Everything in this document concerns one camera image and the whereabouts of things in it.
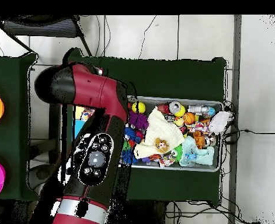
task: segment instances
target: metal frame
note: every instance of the metal frame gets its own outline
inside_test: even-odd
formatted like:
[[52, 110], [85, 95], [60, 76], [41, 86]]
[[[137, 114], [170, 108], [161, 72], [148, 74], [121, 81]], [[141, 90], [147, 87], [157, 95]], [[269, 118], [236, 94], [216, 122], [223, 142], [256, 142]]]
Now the metal frame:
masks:
[[[241, 15], [235, 15], [235, 28], [234, 28], [234, 59], [233, 59], [233, 71], [232, 71], [232, 103], [236, 108], [236, 127], [231, 127], [231, 132], [237, 131], [238, 127], [238, 113], [239, 113], [239, 79], [240, 79], [240, 57], [241, 57]], [[231, 158], [229, 165], [231, 172], [229, 173], [229, 205], [228, 209], [233, 214], [236, 212], [236, 176], [237, 176], [237, 146], [238, 144], [231, 145]], [[235, 218], [232, 214], [229, 215], [228, 224], [234, 224]]]

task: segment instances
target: light blue plush toy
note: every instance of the light blue plush toy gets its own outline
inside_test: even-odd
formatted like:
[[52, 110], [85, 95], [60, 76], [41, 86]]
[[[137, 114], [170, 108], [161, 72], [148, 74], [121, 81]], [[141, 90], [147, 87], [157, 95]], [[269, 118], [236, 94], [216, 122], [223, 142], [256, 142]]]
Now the light blue plush toy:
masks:
[[181, 166], [192, 166], [195, 163], [203, 165], [213, 165], [214, 148], [207, 147], [207, 149], [198, 149], [196, 141], [187, 136], [184, 143], [182, 143], [182, 157], [179, 164]]

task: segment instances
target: blue plush toy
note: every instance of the blue plush toy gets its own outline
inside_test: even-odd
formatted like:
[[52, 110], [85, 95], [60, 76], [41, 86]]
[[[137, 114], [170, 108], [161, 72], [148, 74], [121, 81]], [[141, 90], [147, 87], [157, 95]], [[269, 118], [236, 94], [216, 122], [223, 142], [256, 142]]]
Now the blue plush toy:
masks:
[[133, 130], [131, 127], [125, 127], [124, 135], [126, 141], [132, 140], [137, 144], [140, 144], [141, 142], [141, 138], [139, 136], [136, 136], [136, 131]]

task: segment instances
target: white cloth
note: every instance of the white cloth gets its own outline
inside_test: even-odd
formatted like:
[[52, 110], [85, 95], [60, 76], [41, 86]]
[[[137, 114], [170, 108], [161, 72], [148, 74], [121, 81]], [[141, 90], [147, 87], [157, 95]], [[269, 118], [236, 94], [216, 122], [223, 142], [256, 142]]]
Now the white cloth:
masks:
[[163, 154], [157, 150], [154, 144], [156, 138], [166, 141], [169, 145], [167, 152], [179, 146], [185, 140], [180, 129], [174, 123], [167, 122], [162, 113], [156, 108], [150, 113], [148, 123], [149, 127], [145, 133], [144, 142], [136, 144], [134, 148], [134, 155], [137, 159], [149, 157], [154, 154]]

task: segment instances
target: tennis ball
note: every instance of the tennis ball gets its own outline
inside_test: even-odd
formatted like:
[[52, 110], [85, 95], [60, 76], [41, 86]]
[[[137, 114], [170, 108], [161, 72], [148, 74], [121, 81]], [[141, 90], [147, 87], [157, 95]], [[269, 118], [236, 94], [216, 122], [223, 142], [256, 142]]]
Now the tennis ball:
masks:
[[175, 115], [176, 117], [181, 117], [181, 116], [184, 115], [185, 112], [186, 112], [185, 107], [184, 107], [183, 105], [181, 105], [180, 111], [178, 111], [178, 112], [175, 113], [174, 115]]
[[185, 124], [193, 124], [195, 122], [195, 116], [193, 113], [185, 113], [182, 117]]
[[[132, 105], [132, 111], [135, 112], [135, 113], [137, 112], [136, 106], [137, 106], [137, 103], [135, 102], [135, 103]], [[145, 104], [144, 104], [144, 103], [138, 102], [138, 112], [139, 112], [139, 113], [144, 113], [144, 112], [145, 112]]]

